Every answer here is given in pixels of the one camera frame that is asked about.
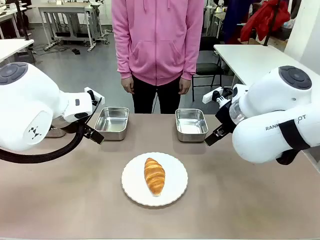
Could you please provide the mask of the person's right hand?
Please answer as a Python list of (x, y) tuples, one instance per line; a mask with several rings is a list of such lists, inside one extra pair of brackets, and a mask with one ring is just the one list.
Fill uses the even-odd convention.
[(132, 76), (121, 79), (121, 85), (127, 93), (134, 94), (134, 79)]

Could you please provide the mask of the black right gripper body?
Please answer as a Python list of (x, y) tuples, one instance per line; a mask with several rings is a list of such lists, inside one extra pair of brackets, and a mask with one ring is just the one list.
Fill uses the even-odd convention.
[(216, 133), (233, 133), (236, 124), (230, 117), (231, 100), (217, 99), (216, 102), (219, 104), (219, 110), (215, 114), (215, 117), (220, 121), (221, 125), (214, 131)]

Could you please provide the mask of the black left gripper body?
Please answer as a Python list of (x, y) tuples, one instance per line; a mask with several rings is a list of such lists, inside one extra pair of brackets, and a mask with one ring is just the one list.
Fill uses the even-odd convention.
[(77, 120), (74, 122), (67, 122), (64, 118), (55, 118), (51, 126), (56, 129), (61, 129), (66, 133), (76, 133), (80, 125), (84, 125), (84, 120)]

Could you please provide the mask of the person's left hand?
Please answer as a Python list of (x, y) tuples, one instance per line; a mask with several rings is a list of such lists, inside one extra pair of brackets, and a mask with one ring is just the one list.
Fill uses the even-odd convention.
[(181, 76), (179, 80), (179, 94), (186, 95), (190, 87), (191, 87), (191, 81)]

